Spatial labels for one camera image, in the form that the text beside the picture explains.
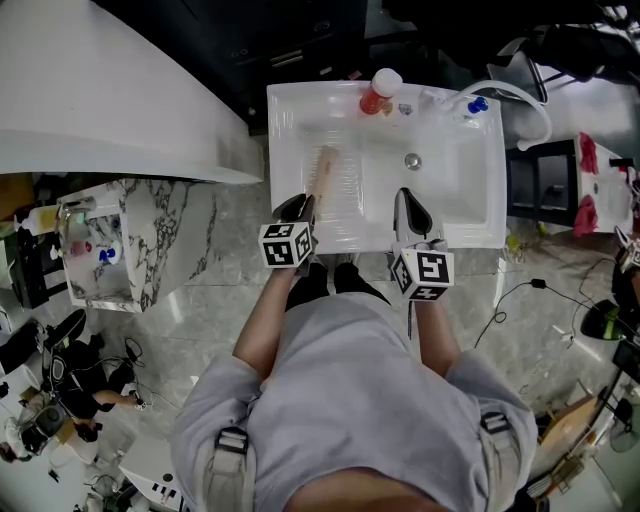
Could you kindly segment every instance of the orange bottle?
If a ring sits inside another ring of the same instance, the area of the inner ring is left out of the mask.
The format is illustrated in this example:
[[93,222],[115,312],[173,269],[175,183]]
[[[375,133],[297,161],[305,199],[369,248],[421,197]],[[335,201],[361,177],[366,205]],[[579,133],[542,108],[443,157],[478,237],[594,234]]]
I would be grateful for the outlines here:
[[382,68],[371,80],[360,98],[360,110],[370,116],[377,114],[402,87],[402,77],[393,69]]

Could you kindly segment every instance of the wooden brush handle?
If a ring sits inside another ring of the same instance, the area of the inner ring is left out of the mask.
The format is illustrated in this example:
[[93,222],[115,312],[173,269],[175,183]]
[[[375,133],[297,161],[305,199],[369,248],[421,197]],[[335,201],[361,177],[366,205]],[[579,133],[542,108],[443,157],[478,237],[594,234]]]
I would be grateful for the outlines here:
[[313,185],[311,194],[316,198],[315,208],[318,210],[325,198],[329,185],[329,175],[336,159],[338,158],[338,150],[331,146],[322,146],[320,156],[318,157],[318,166],[316,169],[316,180]]

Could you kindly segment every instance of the white bottle cap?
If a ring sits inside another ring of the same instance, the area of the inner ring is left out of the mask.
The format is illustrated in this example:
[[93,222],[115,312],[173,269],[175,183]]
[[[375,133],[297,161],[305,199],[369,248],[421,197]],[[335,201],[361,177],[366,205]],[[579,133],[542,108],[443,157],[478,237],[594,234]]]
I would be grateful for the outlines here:
[[391,98],[402,87],[402,77],[393,69],[382,68],[371,80],[371,86],[380,96]]

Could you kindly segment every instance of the pink towel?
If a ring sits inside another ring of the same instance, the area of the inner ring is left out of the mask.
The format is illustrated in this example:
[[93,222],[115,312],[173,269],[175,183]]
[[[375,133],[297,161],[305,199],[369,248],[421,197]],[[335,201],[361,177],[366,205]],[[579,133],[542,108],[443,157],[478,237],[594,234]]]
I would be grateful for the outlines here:
[[598,214],[596,213],[596,204],[593,197],[586,195],[580,201],[578,214],[573,223],[574,236],[588,235],[593,233],[598,227]]
[[596,143],[586,133],[580,132],[580,151],[582,152],[582,160],[580,160],[580,170],[582,172],[590,172],[598,174],[598,157],[596,156]]

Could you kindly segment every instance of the fiducial marker cube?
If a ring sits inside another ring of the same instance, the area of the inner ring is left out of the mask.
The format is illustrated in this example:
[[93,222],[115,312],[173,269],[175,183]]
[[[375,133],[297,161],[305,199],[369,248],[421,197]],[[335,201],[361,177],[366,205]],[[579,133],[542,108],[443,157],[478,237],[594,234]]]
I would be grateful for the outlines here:
[[453,286],[453,254],[400,249],[391,265],[402,295],[409,300],[434,301]]
[[258,240],[267,268],[297,268],[311,254],[308,222],[263,224]]

